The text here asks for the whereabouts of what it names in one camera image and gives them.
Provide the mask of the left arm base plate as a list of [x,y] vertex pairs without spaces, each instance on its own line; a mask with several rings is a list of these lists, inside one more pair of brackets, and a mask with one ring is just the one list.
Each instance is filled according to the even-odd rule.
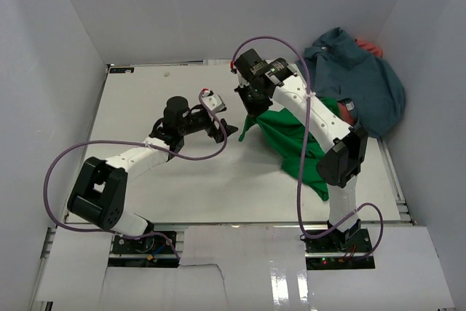
[[170,246],[176,247],[177,232],[162,231],[167,239],[156,235],[140,240],[114,238],[108,258],[109,267],[177,268],[178,258]]

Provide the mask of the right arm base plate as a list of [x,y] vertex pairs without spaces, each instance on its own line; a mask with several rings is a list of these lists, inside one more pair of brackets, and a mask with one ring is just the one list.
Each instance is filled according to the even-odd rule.
[[327,235],[318,240],[310,240],[301,235],[305,245],[305,260],[308,271],[336,271],[375,269],[372,255],[363,258],[372,249],[367,229],[361,229],[346,245]]

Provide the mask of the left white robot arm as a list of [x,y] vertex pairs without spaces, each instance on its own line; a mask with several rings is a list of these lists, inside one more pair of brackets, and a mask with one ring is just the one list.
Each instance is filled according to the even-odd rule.
[[203,90],[199,104],[189,106],[187,99],[167,100],[163,115],[141,144],[104,160],[90,157],[84,161],[67,202],[74,215],[108,232],[129,236],[136,251],[145,252],[154,243],[149,220],[125,210],[127,185],[158,165],[178,156],[187,135],[205,131],[216,143],[224,145],[237,127],[216,115],[226,110],[217,93]]

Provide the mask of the green polo shirt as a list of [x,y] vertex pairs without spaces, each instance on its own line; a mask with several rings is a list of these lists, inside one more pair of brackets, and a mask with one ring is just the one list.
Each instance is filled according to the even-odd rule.
[[[264,134],[267,143],[282,157],[281,168],[293,178],[298,178],[301,150],[304,138],[304,126],[289,110],[268,110],[256,118],[246,116],[239,141],[243,141],[246,133],[257,125]],[[327,184],[317,173],[317,163],[325,152],[313,135],[308,136],[303,184],[312,188],[322,201],[329,198]]]

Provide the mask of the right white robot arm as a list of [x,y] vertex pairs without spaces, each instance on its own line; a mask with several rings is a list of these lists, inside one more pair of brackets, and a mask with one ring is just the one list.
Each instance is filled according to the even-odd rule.
[[334,250],[347,251],[360,229],[355,187],[368,133],[338,118],[315,94],[307,92],[302,74],[283,58],[268,62],[249,49],[233,58],[230,67],[238,76],[235,92],[249,117],[258,119],[272,104],[280,104],[318,142],[324,155],[316,170],[328,189],[328,241]]

